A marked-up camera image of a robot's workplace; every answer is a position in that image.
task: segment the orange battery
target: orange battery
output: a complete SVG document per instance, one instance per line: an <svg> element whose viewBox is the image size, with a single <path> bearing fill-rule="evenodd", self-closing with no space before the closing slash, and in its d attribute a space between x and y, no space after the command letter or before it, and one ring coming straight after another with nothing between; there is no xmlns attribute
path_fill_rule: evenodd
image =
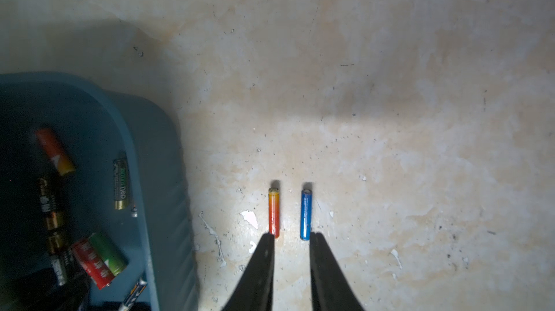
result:
<svg viewBox="0 0 555 311"><path fill-rule="evenodd" d="M39 129L35 132L35 135L42 149L45 150L55 168L58 170L60 176L75 171L73 163L69 160L66 152L64 152L62 145L60 145L52 129Z"/></svg>
<svg viewBox="0 0 555 311"><path fill-rule="evenodd" d="M268 226L270 234L279 238L279 190L270 188L268 190Z"/></svg>

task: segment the concrete floor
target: concrete floor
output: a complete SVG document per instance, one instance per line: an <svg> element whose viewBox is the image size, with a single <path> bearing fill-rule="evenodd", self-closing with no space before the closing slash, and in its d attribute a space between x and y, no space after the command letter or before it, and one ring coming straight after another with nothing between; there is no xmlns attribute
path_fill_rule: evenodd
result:
<svg viewBox="0 0 555 311"><path fill-rule="evenodd" d="M303 182L366 309L555 308L555 0L0 7L0 72L78 74L175 121L200 310L225 304L267 231L273 179L274 310L310 308Z"/></svg>

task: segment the battery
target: battery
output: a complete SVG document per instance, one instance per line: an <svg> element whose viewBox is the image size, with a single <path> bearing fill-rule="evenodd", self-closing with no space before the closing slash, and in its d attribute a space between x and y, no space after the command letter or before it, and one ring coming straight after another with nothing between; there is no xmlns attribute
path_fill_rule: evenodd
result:
<svg viewBox="0 0 555 311"><path fill-rule="evenodd" d="M89 274L98 289L102 289L110 285L114 280L114 274L102 262L98 253L89 243L88 239L82 239L72 245L73 255L77 262Z"/></svg>
<svg viewBox="0 0 555 311"><path fill-rule="evenodd" d="M114 160L114 201L115 209L123 210L129 205L129 178L127 159Z"/></svg>
<svg viewBox="0 0 555 311"><path fill-rule="evenodd" d="M40 210L45 217L46 229L49 231L58 229L66 223L57 188L52 180L53 177L50 176L38 178Z"/></svg>
<svg viewBox="0 0 555 311"><path fill-rule="evenodd" d="M274 238L279 238L279 190L268 189L268 229Z"/></svg>
<svg viewBox="0 0 555 311"><path fill-rule="evenodd" d="M59 143L56 135L50 128L39 129L35 132L38 142L58 170L60 176L75 171L73 163L69 160L66 152Z"/></svg>
<svg viewBox="0 0 555 311"><path fill-rule="evenodd" d="M129 311L146 287L147 281L140 277L139 280L135 283L135 286L131 289L127 297L119 306L118 311Z"/></svg>
<svg viewBox="0 0 555 311"><path fill-rule="evenodd" d="M312 217L312 190L301 192L301 239L310 240L310 220Z"/></svg>
<svg viewBox="0 0 555 311"><path fill-rule="evenodd" d="M58 285L63 286L75 274L75 260L67 245L66 233L52 231L48 235L47 251Z"/></svg>
<svg viewBox="0 0 555 311"><path fill-rule="evenodd" d="M52 265L52 269L54 269L54 273L56 274L56 280L58 286L63 286L68 281L68 275L66 273L66 268L64 266L63 260L57 254L50 256L50 264Z"/></svg>
<svg viewBox="0 0 555 311"><path fill-rule="evenodd" d="M89 243L114 276L119 275L127 266L119 250L106 236L94 233L89 237Z"/></svg>

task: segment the deli battery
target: deli battery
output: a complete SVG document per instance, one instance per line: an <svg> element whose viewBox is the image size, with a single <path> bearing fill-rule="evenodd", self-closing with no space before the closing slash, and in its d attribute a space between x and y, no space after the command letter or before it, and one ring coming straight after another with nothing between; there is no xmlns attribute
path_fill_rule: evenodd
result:
<svg viewBox="0 0 555 311"><path fill-rule="evenodd" d="M114 160L114 204L116 210L123 210L129 205L128 176L127 159Z"/></svg>

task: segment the white paint chip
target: white paint chip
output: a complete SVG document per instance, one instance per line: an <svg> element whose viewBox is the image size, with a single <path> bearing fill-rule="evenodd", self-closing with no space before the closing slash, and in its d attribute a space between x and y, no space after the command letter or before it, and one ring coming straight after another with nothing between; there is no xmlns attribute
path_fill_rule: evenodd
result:
<svg viewBox="0 0 555 311"><path fill-rule="evenodd" d="M401 265L401 261L399 260L399 253L397 252L397 250L395 248L393 248L391 250L391 254L393 254L393 256L395 257L395 259L397 259L397 263L399 264L399 269L403 270L403 266Z"/></svg>
<svg viewBox="0 0 555 311"><path fill-rule="evenodd" d="M241 212L241 216L243 216L243 218L249 222L255 229L258 229L258 222L256 221L256 215L254 215L254 212L246 210Z"/></svg>
<svg viewBox="0 0 555 311"><path fill-rule="evenodd" d="M222 250L221 250L221 240L218 237L218 234L216 233L216 231L213 230L212 227L210 225L208 225L208 223L204 220L203 213L204 213L204 211L201 211L199 213L199 217L200 217L200 219L203 220L204 226L205 226L206 229L208 229L208 232L210 233L210 235L212 235L213 237L216 238L216 245L218 245L218 250L219 250L219 254L220 254L220 256L218 258L218 261L221 260L220 267L223 268L224 266L227 265L227 262L225 261L225 258L224 258L224 252L222 252Z"/></svg>
<svg viewBox="0 0 555 311"><path fill-rule="evenodd" d="M254 251L256 250L256 244L254 243L254 241L251 241L251 242L250 242L250 246L251 246L251 247L249 248L249 253L250 253L250 254L253 254Z"/></svg>

